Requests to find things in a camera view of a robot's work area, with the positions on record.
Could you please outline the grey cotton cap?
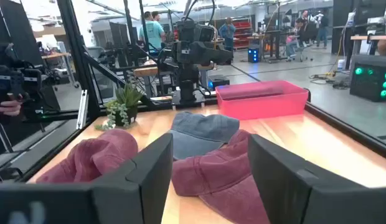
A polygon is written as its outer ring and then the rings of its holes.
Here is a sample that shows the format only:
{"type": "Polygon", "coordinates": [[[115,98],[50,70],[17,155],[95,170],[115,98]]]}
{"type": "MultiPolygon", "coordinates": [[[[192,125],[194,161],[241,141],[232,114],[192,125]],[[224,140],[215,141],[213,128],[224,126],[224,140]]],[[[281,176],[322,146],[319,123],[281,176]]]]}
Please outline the grey cotton cap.
{"type": "Polygon", "coordinates": [[[202,156],[228,143],[238,131],[239,120],[213,114],[204,116],[187,111],[175,115],[169,133],[173,135],[173,158],[202,156]]]}

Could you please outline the silver aluminium bracket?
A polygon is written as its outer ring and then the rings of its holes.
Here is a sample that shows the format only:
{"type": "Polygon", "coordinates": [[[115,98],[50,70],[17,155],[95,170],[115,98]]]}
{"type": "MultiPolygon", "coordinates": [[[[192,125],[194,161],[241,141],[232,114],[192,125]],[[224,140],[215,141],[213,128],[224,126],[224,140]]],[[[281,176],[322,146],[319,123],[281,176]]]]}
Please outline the silver aluminium bracket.
{"type": "Polygon", "coordinates": [[[88,108],[88,92],[87,90],[82,90],[82,94],[80,97],[80,104],[78,108],[76,129],[82,129],[86,125],[87,108],[88,108]]]}

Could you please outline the wooden top desk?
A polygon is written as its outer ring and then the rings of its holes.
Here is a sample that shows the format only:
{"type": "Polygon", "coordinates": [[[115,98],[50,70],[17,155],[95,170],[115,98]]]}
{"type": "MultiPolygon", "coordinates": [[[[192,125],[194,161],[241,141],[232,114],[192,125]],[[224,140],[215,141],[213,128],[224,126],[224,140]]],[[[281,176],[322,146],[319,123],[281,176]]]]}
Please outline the wooden top desk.
{"type": "Polygon", "coordinates": [[[363,40],[370,43],[375,40],[386,40],[386,35],[353,35],[351,36],[351,40],[354,41],[352,55],[358,55],[360,54],[360,47],[363,40]]]}
{"type": "Polygon", "coordinates": [[[69,61],[69,56],[71,56],[70,53],[54,53],[54,54],[50,54],[50,55],[43,55],[41,56],[41,58],[46,61],[47,59],[53,59],[53,58],[61,58],[63,63],[65,64],[66,66],[66,69],[67,69],[67,74],[68,74],[68,79],[70,81],[70,83],[75,87],[75,88],[79,88],[80,87],[80,84],[78,81],[75,80],[75,77],[74,77],[74,74],[72,72],[72,68],[71,68],[71,64],[70,64],[70,61],[69,61]]]}

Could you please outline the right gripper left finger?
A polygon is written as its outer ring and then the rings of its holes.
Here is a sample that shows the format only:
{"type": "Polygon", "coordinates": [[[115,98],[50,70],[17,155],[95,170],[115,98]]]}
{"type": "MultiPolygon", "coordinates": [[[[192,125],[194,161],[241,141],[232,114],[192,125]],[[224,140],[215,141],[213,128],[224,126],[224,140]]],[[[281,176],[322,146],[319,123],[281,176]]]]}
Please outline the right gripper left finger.
{"type": "Polygon", "coordinates": [[[166,133],[119,168],[93,181],[98,224],[161,224],[172,172],[166,133]]]}

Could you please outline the potted green succulent plant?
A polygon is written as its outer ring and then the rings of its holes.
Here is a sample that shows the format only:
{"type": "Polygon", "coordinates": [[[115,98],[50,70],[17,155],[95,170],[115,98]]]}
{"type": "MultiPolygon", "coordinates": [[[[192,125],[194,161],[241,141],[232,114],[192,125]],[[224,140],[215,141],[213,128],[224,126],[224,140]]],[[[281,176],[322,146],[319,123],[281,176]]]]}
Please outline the potted green succulent plant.
{"type": "Polygon", "coordinates": [[[130,84],[118,88],[115,93],[116,98],[105,105],[107,122],[95,125],[96,130],[125,129],[135,122],[138,114],[138,103],[143,94],[130,84]]]}

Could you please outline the person's hand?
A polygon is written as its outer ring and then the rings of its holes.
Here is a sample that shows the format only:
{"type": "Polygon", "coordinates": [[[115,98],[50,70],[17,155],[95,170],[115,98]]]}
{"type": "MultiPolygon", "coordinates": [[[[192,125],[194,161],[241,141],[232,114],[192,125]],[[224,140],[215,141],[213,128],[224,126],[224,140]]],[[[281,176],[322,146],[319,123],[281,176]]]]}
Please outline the person's hand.
{"type": "Polygon", "coordinates": [[[5,114],[8,116],[17,116],[21,110],[22,99],[23,96],[18,95],[15,100],[3,101],[0,104],[0,114],[5,114]]]}

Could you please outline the wooden top workbench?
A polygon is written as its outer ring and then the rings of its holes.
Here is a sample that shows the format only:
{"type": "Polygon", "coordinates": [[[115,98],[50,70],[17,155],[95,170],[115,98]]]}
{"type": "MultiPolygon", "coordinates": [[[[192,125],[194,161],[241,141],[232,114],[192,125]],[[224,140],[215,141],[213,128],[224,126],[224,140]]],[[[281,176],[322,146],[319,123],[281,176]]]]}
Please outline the wooden top workbench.
{"type": "Polygon", "coordinates": [[[135,69],[133,75],[142,82],[144,93],[148,97],[167,96],[178,90],[177,73],[158,70],[157,65],[151,60],[143,67],[135,69]]]}

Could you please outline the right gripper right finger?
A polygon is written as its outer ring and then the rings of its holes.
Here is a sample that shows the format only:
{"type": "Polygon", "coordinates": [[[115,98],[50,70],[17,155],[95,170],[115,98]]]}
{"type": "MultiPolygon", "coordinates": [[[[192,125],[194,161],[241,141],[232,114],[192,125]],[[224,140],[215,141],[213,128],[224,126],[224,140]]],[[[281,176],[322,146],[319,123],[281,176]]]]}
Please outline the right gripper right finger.
{"type": "Polygon", "coordinates": [[[386,224],[386,187],[355,183],[257,134],[248,158],[271,224],[386,224]]]}

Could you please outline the pink plastic bin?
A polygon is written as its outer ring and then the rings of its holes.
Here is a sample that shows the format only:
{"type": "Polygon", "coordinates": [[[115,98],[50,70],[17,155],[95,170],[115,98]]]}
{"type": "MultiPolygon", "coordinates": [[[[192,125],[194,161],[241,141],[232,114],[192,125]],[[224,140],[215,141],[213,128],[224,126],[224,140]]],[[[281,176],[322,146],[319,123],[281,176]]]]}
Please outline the pink plastic bin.
{"type": "Polygon", "coordinates": [[[285,80],[253,82],[215,88],[220,113],[239,120],[301,114],[307,89],[285,80]]]}

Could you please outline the small computer tower blue lights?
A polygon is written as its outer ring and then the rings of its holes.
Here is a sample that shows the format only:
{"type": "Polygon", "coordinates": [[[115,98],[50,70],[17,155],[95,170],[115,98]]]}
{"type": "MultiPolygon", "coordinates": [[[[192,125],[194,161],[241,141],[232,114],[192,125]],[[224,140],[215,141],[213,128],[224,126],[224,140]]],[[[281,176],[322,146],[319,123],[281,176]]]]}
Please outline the small computer tower blue lights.
{"type": "Polygon", "coordinates": [[[261,51],[258,47],[249,48],[247,51],[247,60],[249,63],[258,63],[261,60],[261,51]]]}

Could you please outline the black box blue light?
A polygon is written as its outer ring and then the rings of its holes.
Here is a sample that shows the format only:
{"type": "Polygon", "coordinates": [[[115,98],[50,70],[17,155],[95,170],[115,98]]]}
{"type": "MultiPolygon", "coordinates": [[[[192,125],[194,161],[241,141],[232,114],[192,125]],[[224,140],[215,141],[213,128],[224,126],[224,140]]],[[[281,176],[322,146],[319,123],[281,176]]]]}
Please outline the black box blue light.
{"type": "Polygon", "coordinates": [[[215,90],[217,86],[224,86],[229,84],[230,84],[230,80],[223,75],[208,76],[207,85],[209,90],[215,90]]]}

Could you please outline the maroon cotton cap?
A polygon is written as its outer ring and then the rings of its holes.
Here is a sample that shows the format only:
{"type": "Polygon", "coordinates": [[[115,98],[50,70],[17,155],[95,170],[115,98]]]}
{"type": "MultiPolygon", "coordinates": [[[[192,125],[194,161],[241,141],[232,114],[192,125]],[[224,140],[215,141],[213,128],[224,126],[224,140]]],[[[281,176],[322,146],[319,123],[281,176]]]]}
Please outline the maroon cotton cap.
{"type": "Polygon", "coordinates": [[[89,182],[111,172],[138,153],[135,138],[122,129],[105,131],[72,148],[69,155],[38,179],[38,183],[89,182]]]}
{"type": "Polygon", "coordinates": [[[228,144],[173,163],[176,194],[199,197],[234,224],[270,224],[248,160],[250,133],[239,129],[228,144]]]}

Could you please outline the black computer tower green lights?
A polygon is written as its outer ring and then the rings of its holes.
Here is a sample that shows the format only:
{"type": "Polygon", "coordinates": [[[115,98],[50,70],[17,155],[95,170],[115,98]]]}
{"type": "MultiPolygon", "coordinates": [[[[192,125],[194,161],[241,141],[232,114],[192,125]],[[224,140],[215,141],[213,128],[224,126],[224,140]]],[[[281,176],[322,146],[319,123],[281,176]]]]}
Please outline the black computer tower green lights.
{"type": "Polygon", "coordinates": [[[386,56],[355,55],[350,70],[350,94],[373,102],[386,101],[386,56]]]}

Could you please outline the black table frame rail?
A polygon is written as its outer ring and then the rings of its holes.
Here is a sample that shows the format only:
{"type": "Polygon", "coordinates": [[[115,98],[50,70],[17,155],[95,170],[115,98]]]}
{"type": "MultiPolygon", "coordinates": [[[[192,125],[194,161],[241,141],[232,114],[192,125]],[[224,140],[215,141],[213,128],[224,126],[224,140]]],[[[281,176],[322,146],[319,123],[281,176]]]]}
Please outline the black table frame rail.
{"type": "Polygon", "coordinates": [[[349,136],[353,140],[361,143],[376,154],[386,158],[386,143],[383,143],[381,140],[349,125],[341,119],[325,112],[321,108],[314,106],[308,101],[306,102],[304,109],[333,128],[336,128],[346,136],[349,136]]]}
{"type": "Polygon", "coordinates": [[[24,175],[17,179],[17,182],[35,183],[39,177],[65,159],[80,141],[95,138],[101,134],[95,129],[94,123],[82,130],[77,130],[75,127],[75,120],[66,121],[33,145],[32,150],[18,160],[24,175]]]}

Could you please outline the red storage shelving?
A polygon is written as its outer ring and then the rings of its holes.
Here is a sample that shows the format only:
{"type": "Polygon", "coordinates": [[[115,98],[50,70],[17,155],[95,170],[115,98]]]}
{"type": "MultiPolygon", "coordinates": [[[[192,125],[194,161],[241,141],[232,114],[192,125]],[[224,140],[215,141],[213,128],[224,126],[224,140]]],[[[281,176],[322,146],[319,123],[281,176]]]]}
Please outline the red storage shelving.
{"type": "Polygon", "coordinates": [[[252,35],[252,20],[250,17],[242,17],[233,20],[236,31],[233,35],[233,47],[235,50],[246,49],[249,46],[249,37],[252,35]]]}

